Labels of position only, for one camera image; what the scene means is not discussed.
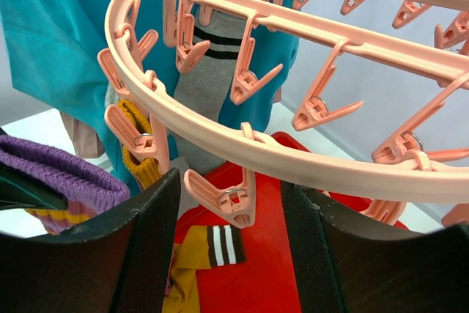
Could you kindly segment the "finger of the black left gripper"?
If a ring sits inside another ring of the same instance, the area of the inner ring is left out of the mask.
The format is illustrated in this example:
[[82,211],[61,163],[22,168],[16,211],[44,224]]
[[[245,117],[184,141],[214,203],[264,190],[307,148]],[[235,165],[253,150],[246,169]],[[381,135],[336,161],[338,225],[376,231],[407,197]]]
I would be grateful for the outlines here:
[[1,209],[66,210],[68,199],[56,191],[70,170],[70,154],[1,131]]

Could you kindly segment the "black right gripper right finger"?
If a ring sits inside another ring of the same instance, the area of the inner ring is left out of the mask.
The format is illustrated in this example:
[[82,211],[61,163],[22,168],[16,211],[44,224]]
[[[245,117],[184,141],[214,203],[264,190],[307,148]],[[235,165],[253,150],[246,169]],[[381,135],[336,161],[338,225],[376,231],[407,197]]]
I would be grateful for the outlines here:
[[303,312],[466,312],[468,225],[428,234],[368,218],[282,183]]

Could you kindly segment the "yellow brown striped sock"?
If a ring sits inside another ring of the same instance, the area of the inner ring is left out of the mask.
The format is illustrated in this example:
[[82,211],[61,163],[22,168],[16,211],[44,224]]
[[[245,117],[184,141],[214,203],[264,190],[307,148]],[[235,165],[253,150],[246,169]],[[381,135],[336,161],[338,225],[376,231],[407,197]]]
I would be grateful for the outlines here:
[[246,261],[241,229],[233,225],[188,229],[173,246],[163,312],[200,312],[197,272]]

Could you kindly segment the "teal shirt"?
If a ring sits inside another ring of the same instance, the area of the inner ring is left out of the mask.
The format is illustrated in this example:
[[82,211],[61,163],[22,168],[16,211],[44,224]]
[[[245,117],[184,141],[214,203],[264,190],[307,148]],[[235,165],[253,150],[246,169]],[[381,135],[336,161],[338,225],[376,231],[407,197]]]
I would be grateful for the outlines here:
[[[120,144],[104,120],[108,79],[97,62],[106,47],[104,17],[110,0],[1,0],[1,24],[10,59],[13,87],[93,128],[103,143],[114,175],[132,194],[139,192],[122,160]],[[276,91],[286,81],[299,40],[259,26],[250,70],[258,77],[280,72],[264,88],[235,105],[228,95],[216,122],[238,128],[248,122],[265,130]],[[175,50],[159,42],[144,60],[173,97],[180,73]]]

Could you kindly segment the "pink round clip hanger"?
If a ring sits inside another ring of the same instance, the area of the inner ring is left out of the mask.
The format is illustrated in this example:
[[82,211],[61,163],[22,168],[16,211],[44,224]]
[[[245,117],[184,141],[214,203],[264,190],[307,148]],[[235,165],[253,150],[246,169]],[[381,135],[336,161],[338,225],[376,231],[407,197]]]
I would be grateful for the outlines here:
[[[437,29],[429,44],[308,14],[308,0],[111,0],[106,47],[98,61],[121,98],[149,119],[139,132],[123,113],[107,108],[105,120],[138,159],[169,161],[195,149],[186,183],[196,198],[235,218],[224,189],[202,181],[218,159],[249,176],[263,173],[331,193],[370,198],[372,213],[397,220],[420,207],[443,226],[468,220],[468,146],[425,147],[418,132],[435,128],[451,141],[468,125],[468,110],[449,100],[468,96],[468,41]],[[465,9],[468,0],[427,0]],[[263,131],[242,122],[230,128],[176,101],[144,60],[159,42],[175,50],[180,73],[195,68],[210,41],[193,41],[196,21],[219,11],[246,25],[232,77],[230,100],[240,105],[280,72],[250,70],[259,26],[297,37],[298,52],[276,91]]]

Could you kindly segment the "pink skirt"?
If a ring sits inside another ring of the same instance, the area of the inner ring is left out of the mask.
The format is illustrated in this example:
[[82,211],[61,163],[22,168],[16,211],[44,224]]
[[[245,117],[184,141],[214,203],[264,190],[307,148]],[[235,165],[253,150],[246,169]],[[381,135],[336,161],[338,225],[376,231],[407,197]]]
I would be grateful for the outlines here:
[[70,115],[59,112],[65,130],[80,158],[99,158],[105,149],[96,131]]

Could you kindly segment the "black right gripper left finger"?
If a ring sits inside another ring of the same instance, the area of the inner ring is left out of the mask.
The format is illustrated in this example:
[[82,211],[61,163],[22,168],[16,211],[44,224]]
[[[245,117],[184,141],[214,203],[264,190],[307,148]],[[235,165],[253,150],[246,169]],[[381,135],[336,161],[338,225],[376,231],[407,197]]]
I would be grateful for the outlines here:
[[178,169],[59,235],[1,236],[3,312],[160,312],[180,205]]

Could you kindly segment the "red plastic bin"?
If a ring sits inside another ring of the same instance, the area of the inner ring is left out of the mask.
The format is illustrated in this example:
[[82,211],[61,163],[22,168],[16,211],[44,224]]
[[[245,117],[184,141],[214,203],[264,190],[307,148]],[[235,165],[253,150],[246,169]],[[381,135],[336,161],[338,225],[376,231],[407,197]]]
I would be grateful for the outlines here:
[[[237,185],[241,167],[226,162],[205,176],[217,188]],[[281,182],[256,174],[256,220],[241,230],[247,260],[239,265],[196,272],[201,312],[301,312],[295,273],[281,202]],[[370,199],[332,193],[332,198],[355,211],[365,210]],[[175,242],[181,243],[193,225],[227,223],[199,206],[177,222]]]

